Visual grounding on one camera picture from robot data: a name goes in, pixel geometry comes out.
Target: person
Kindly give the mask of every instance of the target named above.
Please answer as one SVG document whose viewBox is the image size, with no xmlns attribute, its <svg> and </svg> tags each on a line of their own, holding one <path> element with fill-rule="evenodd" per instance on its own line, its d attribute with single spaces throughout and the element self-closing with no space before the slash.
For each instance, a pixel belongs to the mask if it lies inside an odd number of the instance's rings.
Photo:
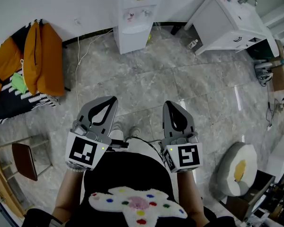
<svg viewBox="0 0 284 227">
<path fill-rule="evenodd" d="M 130 135 L 139 137 L 139 128 Z M 123 140 L 121 125 L 110 138 Z M 177 173 L 179 204 L 171 179 L 158 154 L 139 139 L 129 140 L 130 152 L 106 152 L 93 171 L 68 169 L 52 216 L 72 226 L 235 226 L 231 217 L 216 218 L 203 207 L 193 172 Z M 80 204 L 81 183 L 84 198 Z"/>
</svg>

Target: black and white blanket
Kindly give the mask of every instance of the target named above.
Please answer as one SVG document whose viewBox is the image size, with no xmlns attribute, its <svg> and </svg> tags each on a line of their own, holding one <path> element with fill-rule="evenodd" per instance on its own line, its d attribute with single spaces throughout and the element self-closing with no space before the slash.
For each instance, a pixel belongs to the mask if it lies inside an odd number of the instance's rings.
<svg viewBox="0 0 284 227">
<path fill-rule="evenodd" d="M 23 75 L 22 69 L 17 71 L 17 73 Z M 0 123 L 4 123 L 8 118 L 26 113 L 45 104 L 52 107 L 58 104 L 57 98 L 39 91 L 34 96 L 28 90 L 21 94 L 20 91 L 11 86 L 12 78 L 13 76 L 2 83 L 0 92 Z"/>
</svg>

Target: white plush stool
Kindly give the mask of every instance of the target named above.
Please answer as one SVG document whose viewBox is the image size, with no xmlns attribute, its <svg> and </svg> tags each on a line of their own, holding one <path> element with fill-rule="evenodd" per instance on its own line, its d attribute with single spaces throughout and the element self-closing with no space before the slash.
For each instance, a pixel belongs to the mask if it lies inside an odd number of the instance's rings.
<svg viewBox="0 0 284 227">
<path fill-rule="evenodd" d="M 219 189 L 227 196 L 247 193 L 257 174 L 257 153 L 253 145 L 237 142 L 226 152 L 217 174 Z"/>
</svg>

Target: green cloth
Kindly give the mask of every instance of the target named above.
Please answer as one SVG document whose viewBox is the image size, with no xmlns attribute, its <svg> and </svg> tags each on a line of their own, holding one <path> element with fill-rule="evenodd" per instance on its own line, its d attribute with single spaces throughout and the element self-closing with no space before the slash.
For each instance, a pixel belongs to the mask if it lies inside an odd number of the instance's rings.
<svg viewBox="0 0 284 227">
<path fill-rule="evenodd" d="M 27 90 L 27 86 L 25 85 L 23 76 L 16 72 L 14 73 L 13 79 L 11 80 L 11 86 L 19 90 L 22 94 L 24 94 Z"/>
</svg>

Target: sink faucet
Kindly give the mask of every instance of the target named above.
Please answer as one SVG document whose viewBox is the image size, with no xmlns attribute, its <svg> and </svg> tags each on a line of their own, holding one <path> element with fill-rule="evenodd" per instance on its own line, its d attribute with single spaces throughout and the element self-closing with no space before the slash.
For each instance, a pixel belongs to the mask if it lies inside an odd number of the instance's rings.
<svg viewBox="0 0 284 227">
<path fill-rule="evenodd" d="M 246 3 L 248 0 L 238 0 L 239 4 Z"/>
</svg>

